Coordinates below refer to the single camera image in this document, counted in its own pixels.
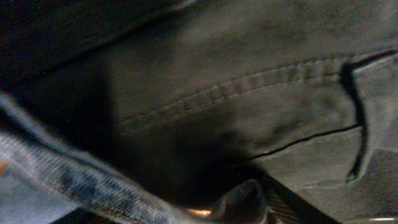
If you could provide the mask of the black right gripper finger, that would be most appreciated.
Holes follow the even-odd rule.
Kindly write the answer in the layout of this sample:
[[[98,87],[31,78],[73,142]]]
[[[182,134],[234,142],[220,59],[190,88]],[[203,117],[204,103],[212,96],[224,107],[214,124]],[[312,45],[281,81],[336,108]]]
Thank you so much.
[[[261,179],[270,210],[282,223],[340,224],[269,175]]]

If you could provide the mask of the blue denim jeans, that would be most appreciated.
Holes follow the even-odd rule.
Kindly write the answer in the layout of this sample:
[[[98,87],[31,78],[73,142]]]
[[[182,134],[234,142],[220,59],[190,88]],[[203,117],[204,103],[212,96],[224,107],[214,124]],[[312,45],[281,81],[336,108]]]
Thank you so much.
[[[1,158],[39,187],[119,223],[196,223],[186,212],[49,133],[1,94]]]

